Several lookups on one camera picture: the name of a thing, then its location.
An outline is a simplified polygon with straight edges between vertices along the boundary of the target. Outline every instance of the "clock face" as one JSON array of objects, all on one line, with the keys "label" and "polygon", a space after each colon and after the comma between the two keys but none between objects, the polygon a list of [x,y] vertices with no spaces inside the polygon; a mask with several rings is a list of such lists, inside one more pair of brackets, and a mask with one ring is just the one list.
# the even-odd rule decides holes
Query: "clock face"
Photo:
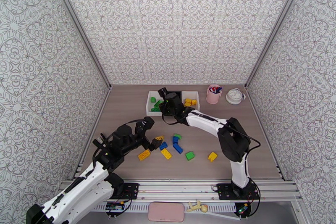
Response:
[{"label": "clock face", "polygon": [[228,95],[234,100],[240,100],[242,98],[242,93],[238,90],[230,90]]}]

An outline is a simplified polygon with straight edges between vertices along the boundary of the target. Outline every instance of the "mounting plate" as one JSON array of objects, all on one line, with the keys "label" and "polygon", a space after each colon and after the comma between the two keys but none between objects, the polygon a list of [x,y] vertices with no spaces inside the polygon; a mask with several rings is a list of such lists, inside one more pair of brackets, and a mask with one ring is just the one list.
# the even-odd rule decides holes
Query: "mounting plate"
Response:
[{"label": "mounting plate", "polygon": [[110,199],[130,199],[128,195],[131,195],[131,199],[136,199],[138,196],[139,183],[124,183],[122,195],[117,195],[117,191],[113,192]]},{"label": "mounting plate", "polygon": [[217,184],[217,190],[218,190],[218,196],[219,200],[258,200],[259,195],[258,195],[258,190],[255,184],[251,184],[251,187],[249,189],[249,194],[244,196],[244,197],[237,197],[234,194],[233,191],[233,185],[231,183],[218,183]]}]

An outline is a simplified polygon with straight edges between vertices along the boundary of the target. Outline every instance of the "pink pad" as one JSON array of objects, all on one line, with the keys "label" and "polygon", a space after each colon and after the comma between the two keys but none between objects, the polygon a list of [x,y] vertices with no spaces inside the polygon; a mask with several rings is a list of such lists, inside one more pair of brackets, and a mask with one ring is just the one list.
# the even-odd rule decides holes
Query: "pink pad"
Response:
[{"label": "pink pad", "polygon": [[148,209],[148,219],[161,222],[182,222],[184,206],[181,203],[153,202]]}]

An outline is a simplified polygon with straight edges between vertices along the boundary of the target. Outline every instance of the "white tray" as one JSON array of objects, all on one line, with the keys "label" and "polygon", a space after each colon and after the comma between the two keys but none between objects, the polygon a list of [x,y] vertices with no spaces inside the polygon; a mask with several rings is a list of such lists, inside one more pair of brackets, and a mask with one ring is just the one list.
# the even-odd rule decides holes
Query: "white tray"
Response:
[{"label": "white tray", "polygon": [[[150,111],[154,107],[154,105],[155,105],[155,103],[151,103],[150,102],[150,98],[151,97],[155,97],[156,98],[156,102],[155,103],[157,103],[158,100],[163,101],[163,99],[160,97],[160,95],[159,95],[159,93],[157,91],[149,91],[148,92],[148,97],[147,97],[147,103],[146,103],[146,115],[147,116],[161,116],[162,115],[161,112],[152,112],[152,111]],[[184,100],[186,98],[190,98],[192,100],[196,99],[197,100],[197,104],[195,106],[193,105],[192,107],[195,108],[198,111],[200,110],[200,100],[198,98],[198,92],[197,91],[182,91],[182,99],[181,99],[182,103],[184,103]]]}]

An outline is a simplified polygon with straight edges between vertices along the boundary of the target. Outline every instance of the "blue block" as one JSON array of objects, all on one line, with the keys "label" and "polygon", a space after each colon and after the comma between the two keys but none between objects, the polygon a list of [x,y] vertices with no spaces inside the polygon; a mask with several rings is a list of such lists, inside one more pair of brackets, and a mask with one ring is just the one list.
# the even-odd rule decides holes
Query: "blue block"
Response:
[{"label": "blue block", "polygon": [[167,148],[167,147],[168,147],[167,143],[166,143],[166,142],[163,142],[163,143],[161,144],[161,146],[160,146],[160,150],[163,150],[163,149],[165,149],[165,148]]},{"label": "blue block", "polygon": [[178,145],[178,144],[173,144],[173,147],[174,147],[174,149],[176,149],[176,151],[178,152],[178,153],[180,153],[180,154],[182,154],[182,152],[183,152],[183,149]]},{"label": "blue block", "polygon": [[173,144],[178,144],[179,138],[177,136],[173,136]]}]

